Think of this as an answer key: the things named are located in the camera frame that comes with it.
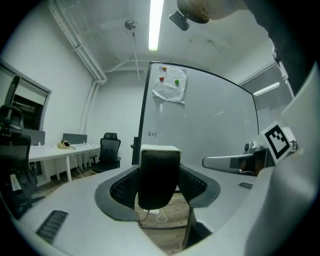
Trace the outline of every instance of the office chair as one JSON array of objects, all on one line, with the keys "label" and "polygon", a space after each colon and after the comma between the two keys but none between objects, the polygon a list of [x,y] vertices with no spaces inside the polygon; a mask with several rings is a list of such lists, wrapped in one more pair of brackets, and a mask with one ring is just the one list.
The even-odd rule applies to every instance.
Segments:
[{"label": "office chair", "polygon": [[[35,202],[45,198],[32,198],[37,191],[37,176],[29,168],[31,138],[21,134],[23,113],[10,105],[0,107],[0,179],[1,195],[13,216],[20,218]],[[13,189],[11,175],[15,175],[21,189]]]},{"label": "office chair", "polygon": [[96,154],[90,156],[93,160],[91,170],[96,173],[102,173],[108,170],[120,168],[121,157],[118,157],[118,150],[121,140],[118,139],[116,133],[106,132],[100,139],[100,157],[96,163]]}]

